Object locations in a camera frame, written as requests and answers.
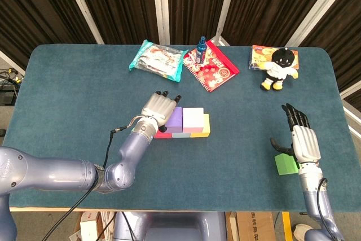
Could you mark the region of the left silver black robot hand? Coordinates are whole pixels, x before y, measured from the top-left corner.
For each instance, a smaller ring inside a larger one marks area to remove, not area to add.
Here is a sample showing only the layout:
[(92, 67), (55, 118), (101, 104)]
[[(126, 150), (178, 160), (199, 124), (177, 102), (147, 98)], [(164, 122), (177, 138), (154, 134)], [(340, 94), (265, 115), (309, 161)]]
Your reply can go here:
[(162, 133), (167, 131), (166, 123), (182, 98), (177, 95), (174, 99), (171, 99), (168, 97), (168, 93), (168, 91), (156, 91), (142, 109), (142, 115), (153, 118), (157, 122), (157, 129)]

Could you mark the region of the purple foam cube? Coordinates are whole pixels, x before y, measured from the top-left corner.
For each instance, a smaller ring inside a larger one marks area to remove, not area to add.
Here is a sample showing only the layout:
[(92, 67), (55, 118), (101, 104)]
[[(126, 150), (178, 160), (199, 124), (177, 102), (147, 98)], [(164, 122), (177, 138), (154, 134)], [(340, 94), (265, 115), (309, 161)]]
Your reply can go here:
[(181, 133), (183, 131), (182, 107), (175, 107), (170, 119), (166, 123), (167, 133)]

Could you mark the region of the green foam cube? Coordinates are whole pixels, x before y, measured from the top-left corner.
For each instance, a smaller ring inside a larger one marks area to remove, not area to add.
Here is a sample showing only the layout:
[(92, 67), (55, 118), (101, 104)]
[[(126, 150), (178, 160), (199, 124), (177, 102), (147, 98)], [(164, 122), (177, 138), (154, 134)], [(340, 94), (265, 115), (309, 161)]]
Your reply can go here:
[(278, 154), (274, 157), (278, 175), (289, 175), (298, 173), (298, 164), (293, 156), (287, 154)]

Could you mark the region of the pink foam cube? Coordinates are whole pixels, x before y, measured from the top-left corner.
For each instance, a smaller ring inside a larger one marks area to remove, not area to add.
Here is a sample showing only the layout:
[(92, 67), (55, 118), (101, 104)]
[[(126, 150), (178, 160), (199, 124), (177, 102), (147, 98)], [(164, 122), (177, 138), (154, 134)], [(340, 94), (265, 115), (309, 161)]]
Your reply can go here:
[(183, 132), (200, 133), (204, 128), (204, 109), (202, 107), (183, 107)]

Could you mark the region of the yellow foam cube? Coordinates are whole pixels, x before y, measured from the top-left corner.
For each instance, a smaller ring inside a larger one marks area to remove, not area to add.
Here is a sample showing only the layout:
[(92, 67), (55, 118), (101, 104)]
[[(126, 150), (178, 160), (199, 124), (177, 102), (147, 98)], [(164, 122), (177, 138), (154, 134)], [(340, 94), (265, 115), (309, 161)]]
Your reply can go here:
[(210, 120), (209, 114), (204, 114), (204, 127), (202, 132), (192, 132), (191, 138), (206, 138), (210, 135)]

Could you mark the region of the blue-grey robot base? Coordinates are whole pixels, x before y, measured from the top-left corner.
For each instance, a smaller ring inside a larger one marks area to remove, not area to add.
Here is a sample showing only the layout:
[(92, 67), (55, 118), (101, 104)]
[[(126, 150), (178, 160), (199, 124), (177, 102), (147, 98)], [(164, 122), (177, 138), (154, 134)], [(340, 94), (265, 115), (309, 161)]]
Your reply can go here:
[(224, 212), (117, 212), (112, 241), (227, 241)]

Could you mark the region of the teal snack packet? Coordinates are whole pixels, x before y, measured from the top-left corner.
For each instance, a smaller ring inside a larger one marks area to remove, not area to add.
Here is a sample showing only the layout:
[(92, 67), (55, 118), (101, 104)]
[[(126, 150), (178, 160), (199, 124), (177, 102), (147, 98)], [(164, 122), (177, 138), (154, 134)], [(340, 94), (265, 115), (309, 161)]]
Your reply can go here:
[(129, 64), (129, 70), (141, 69), (180, 82), (183, 59), (187, 53), (187, 50), (177, 50), (144, 40), (133, 61)]

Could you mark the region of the blue spray bottle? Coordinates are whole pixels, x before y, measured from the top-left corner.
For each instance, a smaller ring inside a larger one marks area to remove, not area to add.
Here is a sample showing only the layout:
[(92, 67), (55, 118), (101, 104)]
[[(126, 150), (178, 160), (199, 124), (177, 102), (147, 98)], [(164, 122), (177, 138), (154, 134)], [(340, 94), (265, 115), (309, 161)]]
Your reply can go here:
[(205, 59), (207, 45), (205, 36), (201, 36), (196, 48), (196, 63), (203, 64)]

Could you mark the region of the black plush doll white shirt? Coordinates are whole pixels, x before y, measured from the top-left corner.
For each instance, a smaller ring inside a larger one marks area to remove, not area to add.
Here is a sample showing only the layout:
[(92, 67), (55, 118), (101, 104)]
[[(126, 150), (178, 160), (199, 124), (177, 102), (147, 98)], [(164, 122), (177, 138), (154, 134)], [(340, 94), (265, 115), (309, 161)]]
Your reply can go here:
[(287, 47), (277, 49), (271, 55), (270, 62), (260, 64), (260, 69), (266, 71), (266, 78), (260, 84), (260, 88), (266, 91), (271, 88), (279, 91), (288, 76), (298, 79), (298, 71), (293, 66), (294, 61), (295, 55), (290, 49)]

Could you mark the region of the white sneaker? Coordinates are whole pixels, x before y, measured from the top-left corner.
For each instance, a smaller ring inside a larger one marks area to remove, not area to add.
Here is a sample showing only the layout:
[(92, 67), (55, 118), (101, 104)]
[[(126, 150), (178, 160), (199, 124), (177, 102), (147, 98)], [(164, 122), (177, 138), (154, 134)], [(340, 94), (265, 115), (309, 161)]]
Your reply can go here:
[(312, 227), (306, 224), (296, 224), (293, 228), (293, 236), (296, 241), (305, 241), (305, 234), (311, 230)]

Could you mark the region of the teal felt table cover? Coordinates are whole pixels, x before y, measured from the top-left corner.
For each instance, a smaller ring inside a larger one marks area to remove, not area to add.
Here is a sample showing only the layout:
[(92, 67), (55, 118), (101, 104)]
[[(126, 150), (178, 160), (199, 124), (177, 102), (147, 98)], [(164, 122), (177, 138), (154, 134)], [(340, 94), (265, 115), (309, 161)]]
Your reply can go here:
[(155, 91), (180, 95), (182, 107), (210, 116), (207, 138), (155, 139), (133, 185), (91, 193), (81, 208), (202, 211), (302, 211), (297, 175), (278, 175), (270, 138), (289, 147), (282, 105), (305, 113), (321, 152), (320, 167), (336, 212), (361, 211), (361, 166), (326, 51), (300, 47), (299, 77), (281, 91), (263, 91), (261, 71), (248, 68), (250, 47), (222, 52), (240, 70), (207, 92), (186, 69), (180, 82), (129, 70), (137, 45), (40, 45), (31, 53), (4, 145), (36, 157), (113, 164), (129, 130), (112, 129), (139, 114)]

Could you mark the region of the brown cardboard box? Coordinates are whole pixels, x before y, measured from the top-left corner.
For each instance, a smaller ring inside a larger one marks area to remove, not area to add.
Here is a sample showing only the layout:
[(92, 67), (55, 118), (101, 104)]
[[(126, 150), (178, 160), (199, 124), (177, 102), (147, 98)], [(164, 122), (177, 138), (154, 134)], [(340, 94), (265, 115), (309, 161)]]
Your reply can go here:
[(276, 241), (271, 212), (226, 212), (227, 241)]

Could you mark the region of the dark brown curtain panel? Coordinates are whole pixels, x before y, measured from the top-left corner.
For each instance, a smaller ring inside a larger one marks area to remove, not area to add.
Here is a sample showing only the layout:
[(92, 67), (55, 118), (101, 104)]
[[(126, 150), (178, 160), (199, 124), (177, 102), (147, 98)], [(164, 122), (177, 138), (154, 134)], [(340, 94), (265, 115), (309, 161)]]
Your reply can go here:
[(224, 0), (168, 0), (170, 43), (195, 45), (215, 36)]
[(339, 91), (361, 80), (361, 0), (336, 0), (301, 43), (329, 55)]
[(159, 42), (155, 0), (85, 0), (105, 44)]
[(0, 51), (22, 69), (39, 45), (95, 42), (76, 0), (0, 0)]
[(221, 36), (233, 46), (284, 46), (317, 0), (231, 0)]

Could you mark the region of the white cardboard box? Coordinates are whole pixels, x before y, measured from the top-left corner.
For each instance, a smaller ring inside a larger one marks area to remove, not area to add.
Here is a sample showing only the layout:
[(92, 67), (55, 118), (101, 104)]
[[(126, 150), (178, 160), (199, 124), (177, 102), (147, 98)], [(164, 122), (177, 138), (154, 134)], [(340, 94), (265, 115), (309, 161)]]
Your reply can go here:
[(114, 221), (109, 222), (115, 212), (86, 211), (79, 216), (74, 233), (69, 236), (69, 241), (112, 241)]

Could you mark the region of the white partition frame post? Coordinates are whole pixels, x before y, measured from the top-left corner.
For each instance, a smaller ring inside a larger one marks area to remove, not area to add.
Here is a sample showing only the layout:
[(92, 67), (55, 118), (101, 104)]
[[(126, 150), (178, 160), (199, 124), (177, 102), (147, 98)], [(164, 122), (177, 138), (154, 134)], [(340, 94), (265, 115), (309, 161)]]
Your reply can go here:
[(331, 0), (317, 0), (295, 32), (291, 35), (285, 47), (298, 47), (320, 18), (322, 18), (325, 13), (323, 10), (327, 10), (326, 5), (330, 2)]
[(226, 42), (226, 40), (221, 37), (221, 34), (223, 32), (223, 29), (224, 29), (227, 14), (228, 14), (228, 11), (229, 11), (229, 8), (230, 8), (230, 3), (231, 3), (231, 0), (223, 0), (221, 14), (220, 14), (219, 20), (218, 20), (217, 30), (216, 30), (215, 36), (212, 38), (212, 41), (216, 45), (221, 45), (221, 46), (228, 46), (229, 45), (228, 42)]
[(340, 97), (342, 100), (344, 100), (346, 97), (350, 96), (351, 94), (357, 92), (360, 89), (361, 89), (361, 80), (351, 85), (347, 89), (343, 90), (342, 92), (340, 92)]
[(9, 58), (3, 51), (0, 50), (0, 59), (9, 64), (12, 68), (17, 70), (22, 76), (25, 75), (25, 70), (17, 65), (11, 58)]
[(155, 0), (159, 44), (170, 45), (169, 0)]
[(104, 44), (103, 38), (85, 0), (75, 0), (97, 44)]

